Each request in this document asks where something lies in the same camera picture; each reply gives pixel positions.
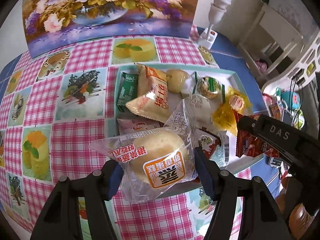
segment white wall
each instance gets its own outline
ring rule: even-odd
[[[19,0],[0,29],[0,71],[27,50],[22,25],[22,0]]]
[[[203,28],[209,26],[208,13],[212,1],[198,1],[194,19],[195,25]],[[221,22],[213,29],[226,35],[236,45],[243,33],[253,23],[262,4],[260,0],[233,0]]]

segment yellow candy wrapper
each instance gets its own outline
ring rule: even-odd
[[[244,110],[246,108],[252,107],[249,98],[240,93],[238,90],[235,90],[233,87],[228,87],[228,91],[226,93],[226,103],[229,103],[232,110],[235,110],[242,115],[244,114]]]
[[[225,99],[223,98],[223,103],[212,113],[212,120],[222,130],[227,130],[234,136],[237,136],[237,124],[233,111],[243,115],[244,110],[251,106],[246,95],[232,87],[228,87],[228,91],[225,93]]]
[[[237,123],[233,110],[228,103],[222,104],[212,113],[212,120],[221,130],[227,130],[237,136]]]

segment pink snack package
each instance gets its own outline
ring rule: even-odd
[[[117,121],[120,135],[132,134],[162,127],[160,122],[146,118],[117,119]]]

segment barcode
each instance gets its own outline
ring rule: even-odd
[[[224,162],[225,163],[229,163],[229,155],[230,155],[229,144],[225,143],[224,144]]]

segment green snack package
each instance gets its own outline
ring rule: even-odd
[[[119,111],[124,112],[124,106],[127,102],[138,96],[138,76],[137,74],[122,73],[124,81],[118,96],[117,107]]]

